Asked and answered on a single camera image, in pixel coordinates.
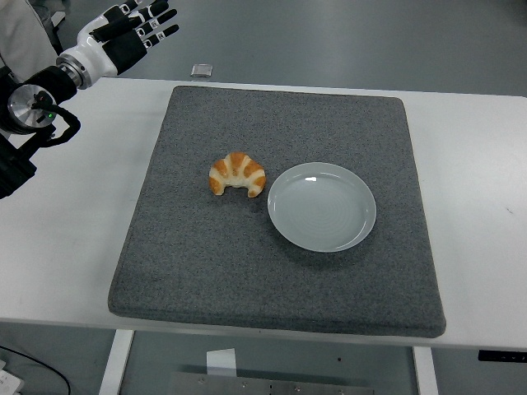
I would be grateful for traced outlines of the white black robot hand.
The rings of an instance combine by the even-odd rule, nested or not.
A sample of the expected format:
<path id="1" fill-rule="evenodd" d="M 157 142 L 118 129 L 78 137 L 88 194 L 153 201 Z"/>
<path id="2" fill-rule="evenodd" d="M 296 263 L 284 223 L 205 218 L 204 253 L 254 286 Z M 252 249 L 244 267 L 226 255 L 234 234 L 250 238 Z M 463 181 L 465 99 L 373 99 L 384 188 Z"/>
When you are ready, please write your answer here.
<path id="1" fill-rule="evenodd" d="M 80 89 L 93 86 L 102 77 L 116 77 L 179 30 L 177 24 L 169 23 L 176 15 L 167 1 L 114 5 L 81 29 L 77 44 L 64 50 L 56 65 Z"/>

